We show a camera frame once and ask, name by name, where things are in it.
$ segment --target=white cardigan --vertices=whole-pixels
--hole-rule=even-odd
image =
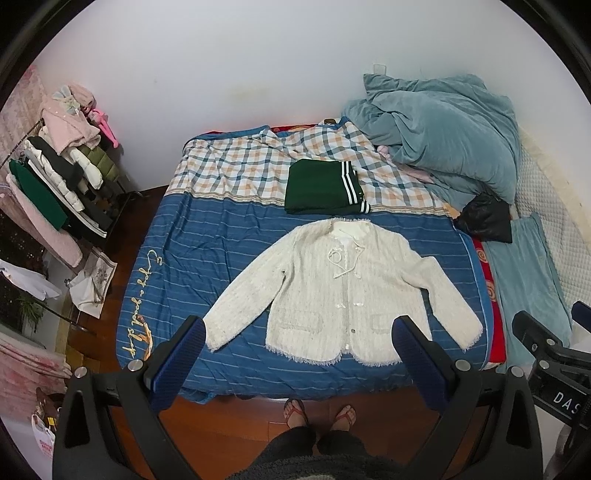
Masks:
[[[267,348],[330,365],[351,353],[364,365],[400,361],[394,319],[409,315],[432,339],[420,288],[435,317],[465,351],[482,324],[435,258],[368,220],[328,219],[299,226],[253,260],[205,315],[207,346],[217,350],[272,302]]]

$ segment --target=pink hanger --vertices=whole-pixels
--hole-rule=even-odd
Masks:
[[[90,110],[90,112],[88,112],[88,116],[92,123],[100,128],[100,131],[102,131],[107,136],[107,138],[111,140],[113,148],[117,148],[119,146],[119,142],[117,142],[117,139],[115,138],[112,130],[109,127],[109,124],[107,123],[108,117],[105,115],[105,113],[98,110],[98,108],[93,108]]]

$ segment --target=jacket sleeve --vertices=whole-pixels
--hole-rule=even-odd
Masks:
[[[480,338],[482,324],[434,257],[421,257],[400,238],[402,279],[429,292],[429,302],[439,323],[463,351]]]
[[[86,157],[86,155],[80,150],[76,147],[68,147],[61,154],[66,159],[70,157],[72,161],[78,163],[78,165],[84,169],[84,176],[94,189],[98,190],[102,187],[103,176],[101,175],[100,170],[90,163],[88,157]]]
[[[256,257],[205,315],[206,344],[210,350],[218,350],[232,340],[275,299],[292,267],[296,230]]]

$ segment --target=foot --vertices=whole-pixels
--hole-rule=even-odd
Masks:
[[[353,407],[351,405],[346,405],[337,414],[337,416],[335,417],[335,422],[333,423],[333,426],[330,429],[331,430],[342,430],[343,432],[348,432],[356,420],[357,420],[357,415],[355,414],[355,410],[353,409]]]
[[[294,429],[308,425],[306,412],[301,407],[297,400],[290,400],[283,407],[283,416],[289,428]]]

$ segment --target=checkered blanket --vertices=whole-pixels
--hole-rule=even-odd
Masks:
[[[290,165],[301,158],[351,161],[374,212],[447,214],[441,200],[386,162],[347,118],[295,131],[261,127],[195,137],[166,194],[282,206]]]

